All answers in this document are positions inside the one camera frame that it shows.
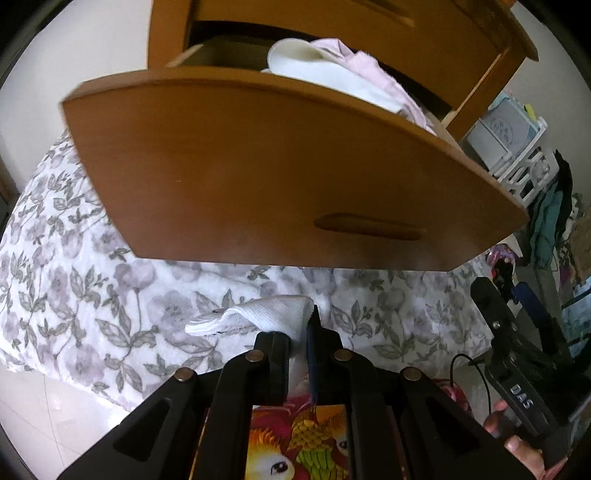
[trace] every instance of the floral blanket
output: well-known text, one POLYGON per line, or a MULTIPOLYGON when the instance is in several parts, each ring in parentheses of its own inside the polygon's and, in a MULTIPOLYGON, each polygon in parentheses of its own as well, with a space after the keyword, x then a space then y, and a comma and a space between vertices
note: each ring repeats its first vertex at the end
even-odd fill
POLYGON ((220 368, 256 330, 191 337, 193 316, 275 294, 308 295, 323 324, 376 366, 445 374, 492 335, 469 297, 483 256, 449 273, 137 258, 65 133, 22 193, 0 243, 0 358, 128 410, 180 365, 220 368))

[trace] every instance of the bed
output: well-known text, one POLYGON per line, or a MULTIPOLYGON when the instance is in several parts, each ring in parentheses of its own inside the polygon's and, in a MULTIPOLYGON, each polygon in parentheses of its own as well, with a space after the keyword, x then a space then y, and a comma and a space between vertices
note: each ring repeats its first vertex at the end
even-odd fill
POLYGON ((69 132, 0 244, 9 368, 130 410, 179 366, 210 371, 254 343, 251 327, 188 336, 190 319, 277 294, 311 297, 378 367, 445 375, 455 353, 490 347, 470 285, 489 274, 483 252, 527 220, 497 182, 448 142, 342 93, 164 65, 210 27, 332 35, 435 95, 461 137, 532 46, 492 0, 310 2, 296 15, 271 0, 156 0, 149 68, 68 96, 69 132), (348 21, 321 15, 335 8, 348 21), (437 27, 438 14, 456 28, 437 27))

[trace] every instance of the pink object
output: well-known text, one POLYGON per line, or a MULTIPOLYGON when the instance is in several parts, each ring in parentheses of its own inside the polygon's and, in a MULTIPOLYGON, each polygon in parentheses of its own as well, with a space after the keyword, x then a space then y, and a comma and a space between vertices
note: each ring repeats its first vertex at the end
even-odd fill
POLYGON ((339 65, 345 67, 350 72, 356 73, 400 103, 403 103, 405 107, 400 113, 407 120, 435 135, 420 107, 394 78, 381 69, 378 61, 371 55, 364 51, 353 53, 338 38, 321 38, 320 40, 310 42, 310 44, 330 53, 339 65))

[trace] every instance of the metal screw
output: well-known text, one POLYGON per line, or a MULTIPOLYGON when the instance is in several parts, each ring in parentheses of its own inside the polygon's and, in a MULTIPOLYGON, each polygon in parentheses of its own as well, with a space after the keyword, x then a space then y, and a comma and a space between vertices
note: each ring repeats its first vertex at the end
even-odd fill
POLYGON ((334 353, 335 360, 339 362, 348 362, 353 358, 353 352, 346 348, 341 348, 334 353))
POLYGON ((416 382, 417 380, 420 380, 423 376, 423 372, 421 372, 418 368, 414 367, 405 368, 402 374, 404 375, 404 378, 411 382, 416 382))
POLYGON ((174 373, 174 377, 181 383, 187 383, 193 378, 193 375, 195 375, 195 371, 189 367, 177 368, 174 373))
POLYGON ((248 360, 249 362, 251 362, 253 364, 260 362, 264 358, 265 358, 265 354, 264 354, 264 352, 261 352, 260 350, 249 350, 248 352, 246 352, 246 360, 248 360))

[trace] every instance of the teal garment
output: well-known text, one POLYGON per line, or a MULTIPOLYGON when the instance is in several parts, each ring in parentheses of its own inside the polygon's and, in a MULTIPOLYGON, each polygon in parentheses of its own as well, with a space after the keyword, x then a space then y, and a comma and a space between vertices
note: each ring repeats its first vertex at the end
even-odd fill
POLYGON ((556 244, 556 222, 560 213, 563 192, 556 191, 558 183, 552 182, 544 195, 535 201, 530 237, 530 263, 535 268, 547 268, 552 262, 556 244))

